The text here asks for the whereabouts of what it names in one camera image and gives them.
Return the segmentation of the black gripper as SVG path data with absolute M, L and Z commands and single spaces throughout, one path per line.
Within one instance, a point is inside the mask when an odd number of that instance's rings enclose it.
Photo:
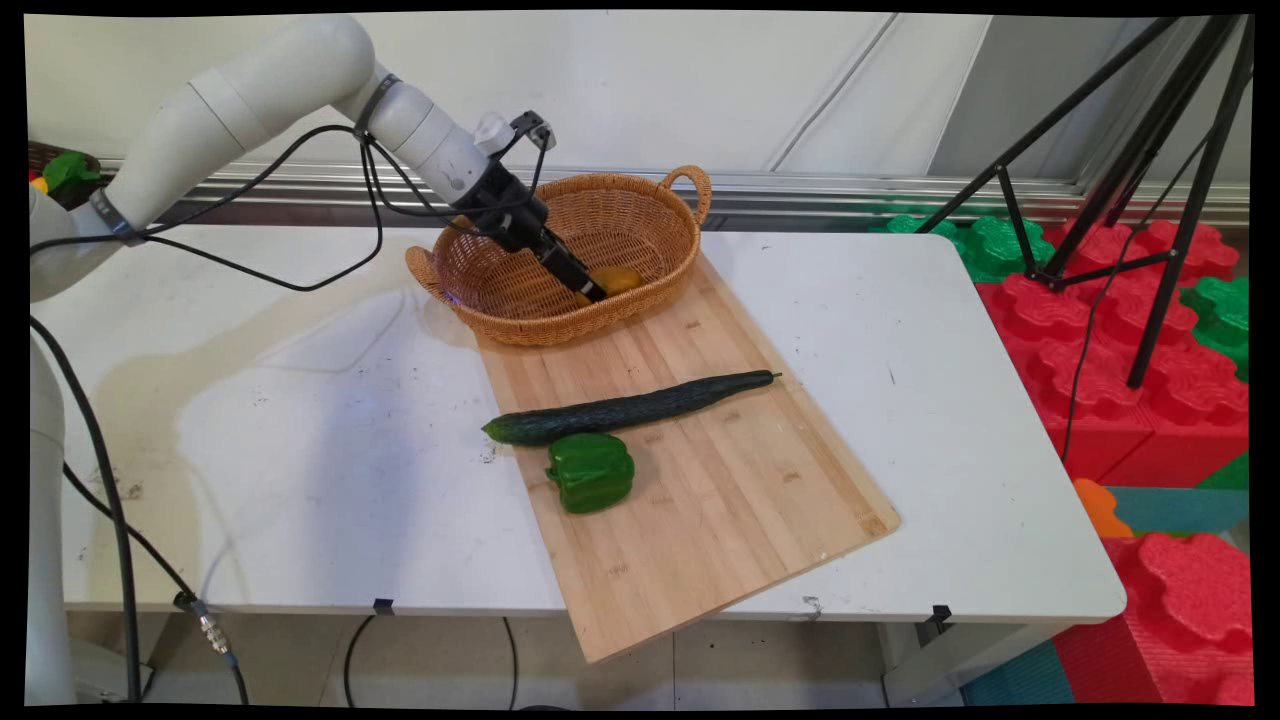
M 549 208 L 500 163 L 486 164 L 475 184 L 454 201 L 454 210 L 504 251 L 532 252 L 544 270 L 588 304 L 608 296 L 556 234 L 547 236 Z

